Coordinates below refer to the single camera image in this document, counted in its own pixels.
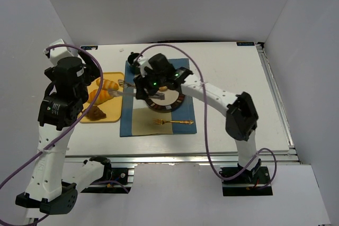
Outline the round bread bun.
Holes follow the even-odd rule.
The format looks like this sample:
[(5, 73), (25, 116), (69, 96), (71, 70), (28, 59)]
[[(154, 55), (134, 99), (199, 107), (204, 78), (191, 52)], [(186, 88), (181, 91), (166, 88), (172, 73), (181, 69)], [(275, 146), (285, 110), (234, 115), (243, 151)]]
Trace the round bread bun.
[(160, 87), (159, 90), (160, 91), (165, 91), (165, 90), (167, 90), (167, 86)]

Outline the metal tongs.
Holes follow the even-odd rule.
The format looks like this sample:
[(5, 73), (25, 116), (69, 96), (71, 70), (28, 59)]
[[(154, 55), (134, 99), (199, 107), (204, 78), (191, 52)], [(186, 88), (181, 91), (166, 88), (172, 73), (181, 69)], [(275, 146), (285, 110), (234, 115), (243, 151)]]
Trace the metal tongs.
[[(136, 86), (134, 84), (125, 82), (122, 79), (118, 80), (118, 84), (119, 84), (119, 86), (121, 86), (123, 88), (128, 88), (128, 87), (136, 88)], [(132, 97), (136, 97), (136, 93), (134, 93), (134, 92), (121, 92), (121, 91), (114, 90), (114, 89), (107, 89), (107, 91), (108, 91), (108, 93), (111, 96), (114, 96), (114, 97), (119, 97), (119, 96), (132, 96)], [(148, 95), (147, 97), (151, 98), (151, 99), (164, 100), (165, 99), (165, 94), (157, 92), (156, 94)]]

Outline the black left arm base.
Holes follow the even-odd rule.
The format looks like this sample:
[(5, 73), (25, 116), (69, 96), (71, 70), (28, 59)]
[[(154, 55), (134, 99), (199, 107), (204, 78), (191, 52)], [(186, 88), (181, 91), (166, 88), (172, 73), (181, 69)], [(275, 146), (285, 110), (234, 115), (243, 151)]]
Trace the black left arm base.
[[(113, 168), (112, 178), (123, 185), (128, 191), (131, 190), (134, 177), (134, 168)], [(119, 184), (92, 185), (82, 191), (86, 194), (127, 194)]]

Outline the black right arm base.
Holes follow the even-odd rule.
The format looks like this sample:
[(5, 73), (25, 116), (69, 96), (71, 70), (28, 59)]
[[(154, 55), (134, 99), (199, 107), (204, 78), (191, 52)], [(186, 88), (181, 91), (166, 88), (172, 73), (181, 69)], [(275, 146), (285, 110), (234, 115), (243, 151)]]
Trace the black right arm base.
[(224, 197), (272, 196), (271, 184), (263, 188), (270, 180), (268, 168), (261, 166), (253, 178), (242, 174), (229, 181), (223, 180), (222, 194)]

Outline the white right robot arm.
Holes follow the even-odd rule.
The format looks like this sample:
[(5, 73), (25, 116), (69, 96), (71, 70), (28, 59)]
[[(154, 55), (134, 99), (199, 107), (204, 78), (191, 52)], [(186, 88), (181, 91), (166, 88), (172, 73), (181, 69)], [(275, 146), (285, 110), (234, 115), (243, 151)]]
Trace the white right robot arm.
[(236, 142), (240, 176), (252, 180), (261, 161), (257, 157), (255, 130), (258, 113), (247, 92), (234, 94), (203, 82), (191, 70), (175, 68), (161, 53), (145, 58), (137, 53), (128, 57), (131, 71), (136, 74), (136, 98), (146, 100), (161, 87), (181, 92), (211, 106), (226, 119), (226, 132)]

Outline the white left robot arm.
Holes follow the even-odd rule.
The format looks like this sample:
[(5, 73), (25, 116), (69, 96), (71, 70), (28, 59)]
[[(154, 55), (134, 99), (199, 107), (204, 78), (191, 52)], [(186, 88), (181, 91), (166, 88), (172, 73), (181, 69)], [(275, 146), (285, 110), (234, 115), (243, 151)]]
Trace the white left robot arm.
[(39, 156), (28, 187), (16, 197), (15, 203), (47, 215), (60, 215), (69, 213), (78, 194), (92, 183), (110, 180), (112, 167), (105, 157), (91, 157), (81, 169), (62, 178), (68, 143), (88, 100), (87, 87), (99, 77), (100, 71), (83, 52), (74, 56), (64, 40), (50, 46), (46, 55), (53, 66), (44, 74), (51, 82), (38, 115)]

